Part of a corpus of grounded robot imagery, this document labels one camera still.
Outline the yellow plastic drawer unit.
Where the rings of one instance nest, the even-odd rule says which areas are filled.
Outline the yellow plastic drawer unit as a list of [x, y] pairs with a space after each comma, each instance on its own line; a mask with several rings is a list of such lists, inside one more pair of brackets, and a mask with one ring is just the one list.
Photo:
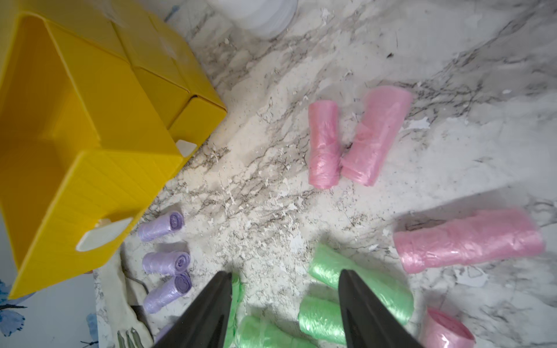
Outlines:
[[1, 213], [11, 300], [104, 265], [226, 117], [139, 1], [1, 3]]

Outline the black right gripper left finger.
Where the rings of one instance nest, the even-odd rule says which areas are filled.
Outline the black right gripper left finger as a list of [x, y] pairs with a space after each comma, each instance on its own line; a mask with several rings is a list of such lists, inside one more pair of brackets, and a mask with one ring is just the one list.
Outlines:
[[219, 271], [155, 348], [222, 348], [232, 305], [232, 273]]

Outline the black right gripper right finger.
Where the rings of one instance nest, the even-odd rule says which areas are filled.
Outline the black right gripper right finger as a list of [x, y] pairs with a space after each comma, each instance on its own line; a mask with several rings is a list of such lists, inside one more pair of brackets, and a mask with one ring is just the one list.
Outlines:
[[348, 347], [422, 348], [355, 271], [341, 272], [338, 291]]

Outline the pink trash bag roll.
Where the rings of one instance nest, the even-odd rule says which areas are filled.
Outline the pink trash bag roll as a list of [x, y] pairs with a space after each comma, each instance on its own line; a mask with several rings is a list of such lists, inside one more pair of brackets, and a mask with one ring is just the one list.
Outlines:
[[412, 102], [413, 94], [396, 86], [380, 86], [366, 94], [364, 115], [342, 158], [342, 176], [364, 186], [377, 182]]
[[537, 256], [545, 252], [538, 226], [520, 209], [480, 210], [439, 226], [393, 233], [406, 273]]
[[339, 183], [341, 148], [339, 110], [332, 100], [315, 101], [308, 108], [310, 126], [309, 184], [330, 189]]
[[430, 348], [473, 348], [476, 339], [459, 320], [440, 310], [428, 307], [419, 341]]

